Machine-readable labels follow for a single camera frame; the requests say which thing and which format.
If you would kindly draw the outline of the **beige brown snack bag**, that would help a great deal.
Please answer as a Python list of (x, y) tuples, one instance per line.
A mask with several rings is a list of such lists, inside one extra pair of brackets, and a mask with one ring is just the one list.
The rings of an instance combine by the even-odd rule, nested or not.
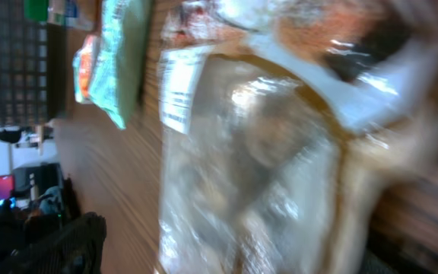
[(162, 38), (158, 273), (355, 273), (438, 160), (428, 1), (184, 1)]

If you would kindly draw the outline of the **orange tissue pack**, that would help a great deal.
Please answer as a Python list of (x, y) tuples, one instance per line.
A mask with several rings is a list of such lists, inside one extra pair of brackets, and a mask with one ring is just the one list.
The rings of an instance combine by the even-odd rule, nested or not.
[(74, 57), (75, 99), (79, 103), (90, 100), (90, 84), (99, 49), (100, 37), (88, 35)]

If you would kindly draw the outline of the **green lid white jar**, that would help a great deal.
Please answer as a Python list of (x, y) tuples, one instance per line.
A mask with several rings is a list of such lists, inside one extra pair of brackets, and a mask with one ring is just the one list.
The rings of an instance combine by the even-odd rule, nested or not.
[(65, 0), (24, 0), (26, 19), (65, 26)]

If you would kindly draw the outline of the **teal wet wipes pack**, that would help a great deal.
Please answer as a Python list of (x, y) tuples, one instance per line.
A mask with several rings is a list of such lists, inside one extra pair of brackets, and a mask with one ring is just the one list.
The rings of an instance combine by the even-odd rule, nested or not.
[(124, 130), (144, 74), (151, 0), (105, 0), (90, 100)]

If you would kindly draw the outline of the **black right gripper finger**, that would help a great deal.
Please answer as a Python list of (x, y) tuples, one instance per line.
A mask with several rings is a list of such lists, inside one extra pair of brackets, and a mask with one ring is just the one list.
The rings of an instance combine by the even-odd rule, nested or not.
[(100, 274), (106, 220), (88, 212), (0, 264), (7, 274)]

